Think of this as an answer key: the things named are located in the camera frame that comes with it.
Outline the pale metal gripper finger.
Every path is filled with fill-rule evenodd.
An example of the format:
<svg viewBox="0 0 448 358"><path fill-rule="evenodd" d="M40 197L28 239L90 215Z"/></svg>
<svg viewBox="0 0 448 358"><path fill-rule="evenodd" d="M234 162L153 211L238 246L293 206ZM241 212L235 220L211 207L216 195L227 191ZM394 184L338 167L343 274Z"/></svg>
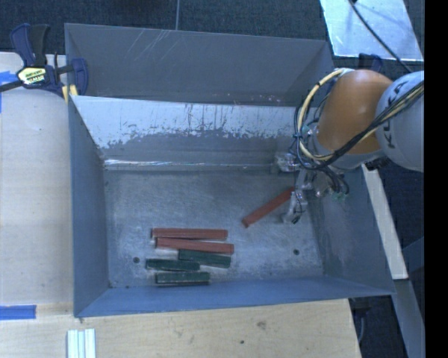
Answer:
<svg viewBox="0 0 448 358"><path fill-rule="evenodd" d="M295 207L306 207L308 202L305 198L304 189L298 183L293 186L293 191L291 193L291 203L294 204Z"/></svg>
<svg viewBox="0 0 448 358"><path fill-rule="evenodd" d="M281 215L281 220L285 224L296 224L302 216L302 206L296 202L290 202L287 212Z"/></svg>

